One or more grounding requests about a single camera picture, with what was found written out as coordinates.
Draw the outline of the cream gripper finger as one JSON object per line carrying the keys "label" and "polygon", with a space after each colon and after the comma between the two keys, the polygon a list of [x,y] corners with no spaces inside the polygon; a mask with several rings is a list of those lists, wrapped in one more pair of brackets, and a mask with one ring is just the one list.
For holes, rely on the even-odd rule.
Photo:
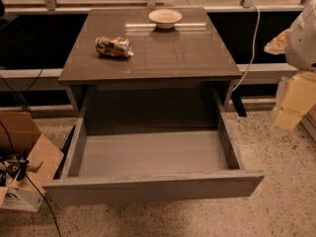
{"label": "cream gripper finger", "polygon": [[282,77],[276,90],[276,105],[272,110],[269,131],[286,136],[316,105],[316,74],[302,72],[291,78]]}
{"label": "cream gripper finger", "polygon": [[286,29],[268,42],[264,48],[264,52],[273,55],[285,54],[288,32],[289,29]]}

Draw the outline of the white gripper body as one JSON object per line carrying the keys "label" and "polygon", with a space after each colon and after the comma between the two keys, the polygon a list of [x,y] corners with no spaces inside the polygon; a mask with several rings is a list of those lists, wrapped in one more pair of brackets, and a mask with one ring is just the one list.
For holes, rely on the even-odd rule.
{"label": "white gripper body", "polygon": [[298,70],[316,71],[316,0],[312,0],[291,24],[285,59]]}

